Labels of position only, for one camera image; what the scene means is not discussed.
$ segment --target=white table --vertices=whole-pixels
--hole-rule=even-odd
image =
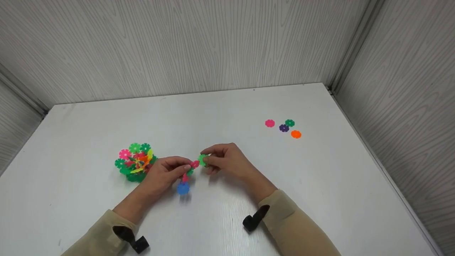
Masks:
[[[302,138],[279,131],[288,118]],[[136,186],[114,166],[133,142],[194,160],[235,142],[342,255],[433,255],[321,83],[54,106],[0,177],[0,254],[52,256],[71,246]],[[144,219],[146,255],[278,254],[263,229],[244,231],[255,206],[241,189],[200,168],[193,178],[190,201],[169,195]]]

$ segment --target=metal trim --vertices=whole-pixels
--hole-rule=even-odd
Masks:
[[[338,94],[344,80],[348,76],[354,61],[359,54],[372,25],[374,24],[374,21],[378,17],[379,12],[384,5],[384,1],[385,0],[370,0],[368,2],[365,12],[360,19],[359,25],[357,26],[351,42],[349,43],[348,49],[344,54],[343,60],[338,67],[337,74],[328,86],[334,95]]]
[[[11,91],[13,91],[19,98],[21,98],[42,117],[44,117],[49,112],[49,108],[1,63],[0,82],[8,87]]]

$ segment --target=beige sleeve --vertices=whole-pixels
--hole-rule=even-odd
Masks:
[[[137,233],[137,226],[123,219],[111,210],[106,213],[62,256],[100,256],[117,255],[126,242],[117,237],[113,226],[127,226]]]
[[[283,191],[276,190],[259,203],[270,209],[263,222],[283,256],[339,256],[332,241]]]

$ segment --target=gray wood-grain wall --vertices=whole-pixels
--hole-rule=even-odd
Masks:
[[[455,1],[387,0],[336,98],[455,255]]]
[[[0,63],[48,107],[331,81],[368,0],[0,0]]]
[[[0,175],[41,121],[22,99],[0,81]],[[33,163],[24,163],[33,168]]]

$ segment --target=left hand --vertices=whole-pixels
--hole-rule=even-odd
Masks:
[[[158,159],[145,179],[113,211],[138,224],[151,205],[191,168],[190,163],[191,160],[180,156]]]
[[[191,168],[190,163],[190,159],[180,156],[160,158],[153,164],[145,179],[136,189],[148,197],[158,199]]]

